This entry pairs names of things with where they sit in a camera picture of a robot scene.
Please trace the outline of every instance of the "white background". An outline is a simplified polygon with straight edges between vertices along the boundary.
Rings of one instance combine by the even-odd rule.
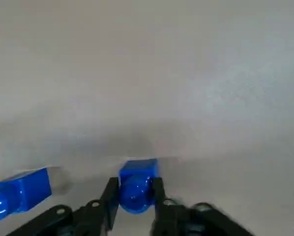
[[[294,0],[0,0],[0,179],[60,165],[74,187],[0,222],[98,197],[130,157],[169,196],[293,235]],[[111,235],[148,235],[120,210]]]

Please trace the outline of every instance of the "blue toy piece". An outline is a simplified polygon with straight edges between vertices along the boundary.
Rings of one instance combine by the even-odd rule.
[[[24,212],[51,195],[47,168],[20,173],[0,182],[0,220]]]
[[[159,177],[158,160],[127,161],[119,171],[120,205],[132,214],[145,212],[153,205],[152,178]]]

